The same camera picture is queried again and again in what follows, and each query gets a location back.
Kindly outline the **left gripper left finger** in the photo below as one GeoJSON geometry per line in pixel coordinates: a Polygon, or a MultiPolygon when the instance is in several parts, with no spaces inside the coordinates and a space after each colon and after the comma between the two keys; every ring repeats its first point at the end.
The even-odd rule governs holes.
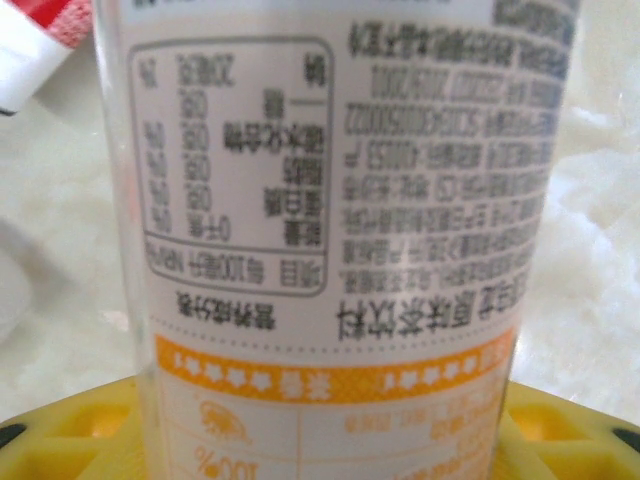
{"type": "Polygon", "coordinates": [[[3,421],[1,477],[146,479],[136,381],[118,380],[3,421]]]}

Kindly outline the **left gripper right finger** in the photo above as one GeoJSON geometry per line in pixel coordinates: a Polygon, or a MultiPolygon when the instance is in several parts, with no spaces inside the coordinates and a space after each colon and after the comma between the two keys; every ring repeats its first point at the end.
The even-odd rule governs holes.
{"type": "Polygon", "coordinates": [[[501,479],[637,479],[639,427],[516,382],[499,428],[501,479]]]}

